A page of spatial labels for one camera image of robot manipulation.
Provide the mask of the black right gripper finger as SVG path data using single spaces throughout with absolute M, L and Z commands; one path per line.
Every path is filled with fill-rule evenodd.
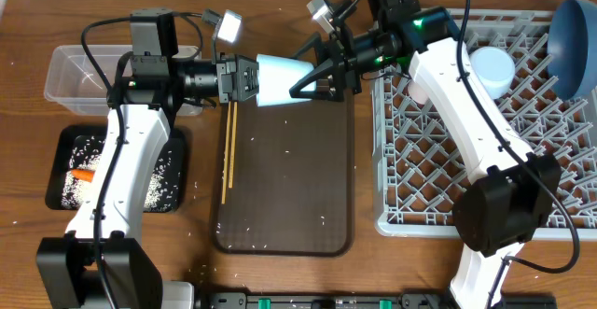
M 298 48 L 298 50 L 291 56 L 291 59 L 299 60 L 307 52 L 313 50 L 318 68 L 325 67 L 332 68 L 332 60 L 330 57 L 330 41 L 324 41 L 319 33 L 311 34 L 307 40 Z
M 324 76 L 333 76 L 337 66 L 333 61 L 324 61 L 316 66 L 310 73 L 301 78 L 293 87 L 289 94 L 294 99 L 312 99 L 330 102 L 343 102 L 344 94 L 342 90 L 318 91 L 317 89 L 306 91 L 307 87 L 322 79 Z

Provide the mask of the wooden chopstick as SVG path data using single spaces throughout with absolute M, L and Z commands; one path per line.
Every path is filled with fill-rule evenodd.
M 231 139 L 230 139 L 230 151 L 229 151 L 229 189 L 233 188 L 238 110 L 239 110 L 238 102 L 234 102 L 233 111 L 232 111 L 232 119 L 231 119 Z
M 225 204 L 227 185 L 228 185 L 228 167 L 229 167 L 229 140 L 230 140 L 230 123 L 232 115 L 232 103 L 228 104 L 226 134 L 225 134 L 225 149 L 224 149 L 224 166 L 223 166 L 223 180 L 221 191 L 221 204 Z

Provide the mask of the light blue cup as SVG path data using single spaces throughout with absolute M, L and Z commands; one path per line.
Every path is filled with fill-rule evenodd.
M 309 62 L 258 54 L 259 91 L 257 106 L 292 105 L 308 98 L 292 98 L 290 89 L 313 69 Z

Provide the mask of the pink cup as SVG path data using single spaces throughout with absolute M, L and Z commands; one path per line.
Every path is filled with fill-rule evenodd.
M 410 98 L 417 105 L 425 105 L 429 100 L 429 90 L 424 83 L 411 80 L 408 86 L 408 92 Z

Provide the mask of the white rice pile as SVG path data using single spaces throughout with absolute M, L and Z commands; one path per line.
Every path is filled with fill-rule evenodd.
M 67 157 L 66 173 L 58 183 L 58 192 L 52 201 L 58 202 L 58 209 L 77 210 L 85 201 L 91 182 L 74 178 L 72 169 L 97 169 L 104 139 L 100 136 L 80 136 Z M 181 186 L 181 172 L 184 164 L 184 142 L 171 139 L 163 147 L 152 170 L 147 189 L 144 211 L 165 213 L 178 206 L 178 193 Z

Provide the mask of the light blue small bowl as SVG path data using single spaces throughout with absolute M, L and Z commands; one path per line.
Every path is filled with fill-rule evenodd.
M 470 55 L 470 62 L 493 100 L 507 93 L 515 76 L 515 64 L 506 51 L 497 47 L 479 48 Z

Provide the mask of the orange carrot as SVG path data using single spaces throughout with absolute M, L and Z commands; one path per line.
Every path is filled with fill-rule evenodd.
M 70 174 L 76 179 L 91 182 L 94 179 L 95 172 L 85 169 L 72 169 Z

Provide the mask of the dark blue plate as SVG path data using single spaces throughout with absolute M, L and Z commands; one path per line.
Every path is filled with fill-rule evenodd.
M 586 96 L 596 88 L 596 4 L 565 0 L 553 14 L 548 30 L 548 74 L 563 100 Z

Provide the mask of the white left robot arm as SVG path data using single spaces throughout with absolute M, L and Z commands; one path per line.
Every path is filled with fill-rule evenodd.
M 257 95 L 259 66 L 242 55 L 179 53 L 169 8 L 126 17 L 132 47 L 105 82 L 104 146 L 90 190 L 65 233 L 45 237 L 36 265 L 54 308 L 192 308 L 196 290 L 167 281 L 141 245 L 153 169 L 182 105 L 231 104 Z

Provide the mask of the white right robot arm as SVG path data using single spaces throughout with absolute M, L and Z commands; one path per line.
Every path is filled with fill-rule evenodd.
M 461 308 L 494 308 L 510 265 L 548 222 L 558 204 L 561 167 L 538 156 L 514 131 L 483 88 L 465 48 L 465 25 L 445 7 L 418 0 L 367 0 L 373 27 L 355 35 L 347 25 L 355 0 L 312 0 L 321 26 L 305 49 L 316 66 L 290 89 L 296 99 L 340 102 L 360 92 L 360 77 L 390 65 L 404 66 L 413 98 L 430 102 L 465 165 L 468 187 L 451 209 L 464 250 L 450 284 Z

